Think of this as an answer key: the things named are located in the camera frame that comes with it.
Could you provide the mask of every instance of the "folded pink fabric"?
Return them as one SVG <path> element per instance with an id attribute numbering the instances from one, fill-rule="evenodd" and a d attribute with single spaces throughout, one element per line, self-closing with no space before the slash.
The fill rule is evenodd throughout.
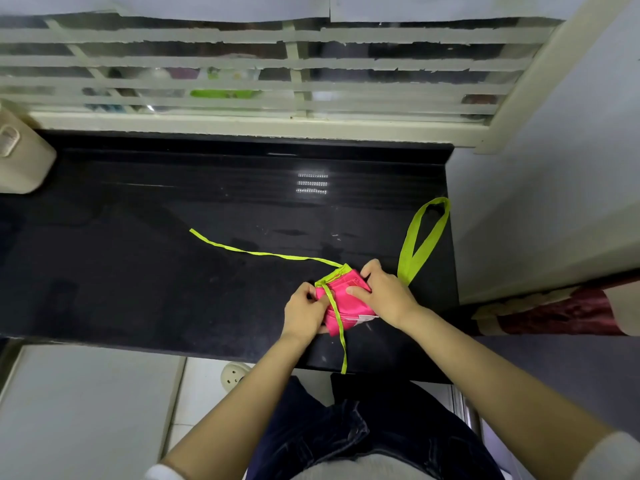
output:
<path id="1" fill-rule="evenodd" d="M 342 320 L 342 327 L 345 330 L 350 329 L 358 323 L 366 322 L 376 318 L 376 313 L 363 301 L 358 298 L 347 294 L 346 290 L 349 286 L 359 286 L 367 291 L 371 291 L 369 285 L 364 281 L 363 277 L 355 270 L 352 269 L 347 274 L 342 275 L 340 278 L 326 284 L 329 290 L 334 293 L 335 304 L 338 306 L 340 312 L 340 318 Z M 320 299 L 325 295 L 324 288 L 316 287 L 316 298 Z M 329 335 L 334 337 L 340 333 L 338 322 L 335 319 L 335 312 L 333 307 L 329 305 L 326 313 L 324 314 L 324 324 L 329 329 Z"/>

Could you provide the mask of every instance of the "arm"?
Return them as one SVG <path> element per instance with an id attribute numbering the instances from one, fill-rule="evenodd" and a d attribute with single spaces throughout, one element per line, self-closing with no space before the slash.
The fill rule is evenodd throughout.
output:
<path id="1" fill-rule="evenodd" d="M 162 463 L 186 480 L 243 477 L 293 368 L 322 323 L 329 299 L 315 296 L 309 283 L 300 285 L 285 307 L 280 339 Z"/>
<path id="2" fill-rule="evenodd" d="M 612 428 L 416 303 L 373 260 L 362 269 L 371 293 L 347 292 L 407 333 L 476 407 L 536 477 L 568 480 Z"/>

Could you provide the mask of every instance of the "person's right hand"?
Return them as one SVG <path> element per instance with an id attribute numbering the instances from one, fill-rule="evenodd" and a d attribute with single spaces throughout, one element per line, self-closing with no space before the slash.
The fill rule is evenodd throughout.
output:
<path id="1" fill-rule="evenodd" d="M 364 301 L 373 311 L 389 325 L 400 328 L 402 319 L 421 308 L 415 298 L 402 282 L 393 274 L 382 271 L 380 261 L 372 259 L 364 265 L 360 272 L 371 293 L 359 286 L 350 286 L 347 293 Z"/>

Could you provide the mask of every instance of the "person's left hand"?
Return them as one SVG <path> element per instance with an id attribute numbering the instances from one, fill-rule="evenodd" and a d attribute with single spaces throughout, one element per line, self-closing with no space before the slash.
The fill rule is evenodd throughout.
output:
<path id="1" fill-rule="evenodd" d="M 316 333 L 326 332 L 326 327 L 321 325 L 328 306 L 326 295 L 316 300 L 316 288 L 310 283 L 302 283 L 284 307 L 282 337 L 293 337 L 308 346 Z"/>

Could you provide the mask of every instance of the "black countertop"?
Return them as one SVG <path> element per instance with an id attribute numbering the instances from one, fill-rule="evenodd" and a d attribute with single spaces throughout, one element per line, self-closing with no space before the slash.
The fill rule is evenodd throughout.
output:
<path id="1" fill-rule="evenodd" d="M 395 273 L 414 213 L 446 195 L 451 153 L 418 144 L 44 137 L 58 150 L 44 185 L 0 196 L 0 334 L 244 362 L 276 341 L 300 282 L 332 268 L 222 250 L 189 229 L 248 251 L 357 269 L 377 257 Z M 439 216 L 425 214 L 419 243 Z M 438 312 L 458 304 L 449 225 L 411 289 Z M 447 381 L 380 319 L 348 330 L 346 341 L 349 372 Z M 300 362 L 341 364 L 340 341 L 328 335 Z"/>

